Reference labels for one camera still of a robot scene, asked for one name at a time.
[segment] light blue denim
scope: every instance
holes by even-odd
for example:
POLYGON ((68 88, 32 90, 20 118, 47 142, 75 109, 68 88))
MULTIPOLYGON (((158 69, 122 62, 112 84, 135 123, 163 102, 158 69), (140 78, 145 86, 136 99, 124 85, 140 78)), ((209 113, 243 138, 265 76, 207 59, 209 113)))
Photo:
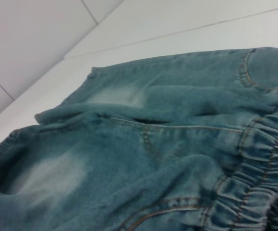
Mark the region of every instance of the light blue denim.
POLYGON ((93 68, 0 144, 0 231, 278 231, 278 49, 93 68))

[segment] denim fabric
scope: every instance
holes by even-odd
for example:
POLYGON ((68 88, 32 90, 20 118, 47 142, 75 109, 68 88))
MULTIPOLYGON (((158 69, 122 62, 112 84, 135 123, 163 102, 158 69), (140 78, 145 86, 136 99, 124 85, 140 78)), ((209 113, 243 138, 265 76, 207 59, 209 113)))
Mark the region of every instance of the denim fabric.
POLYGON ((278 230, 278 49, 93 68, 0 144, 0 231, 278 230))

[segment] jeans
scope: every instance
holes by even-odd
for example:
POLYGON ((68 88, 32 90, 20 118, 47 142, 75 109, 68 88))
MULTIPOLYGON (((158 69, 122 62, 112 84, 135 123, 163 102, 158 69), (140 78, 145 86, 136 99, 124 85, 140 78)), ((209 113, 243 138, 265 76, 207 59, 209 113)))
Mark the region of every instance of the jeans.
POLYGON ((0 231, 278 230, 278 49, 93 68, 0 144, 0 231))

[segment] denim shorts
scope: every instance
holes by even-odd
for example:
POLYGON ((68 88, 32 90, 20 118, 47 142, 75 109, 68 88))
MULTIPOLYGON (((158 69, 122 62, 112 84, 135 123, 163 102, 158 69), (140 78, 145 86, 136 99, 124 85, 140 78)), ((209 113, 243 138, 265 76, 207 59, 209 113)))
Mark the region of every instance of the denim shorts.
POLYGON ((278 230, 278 49, 93 68, 0 144, 0 231, 278 230))

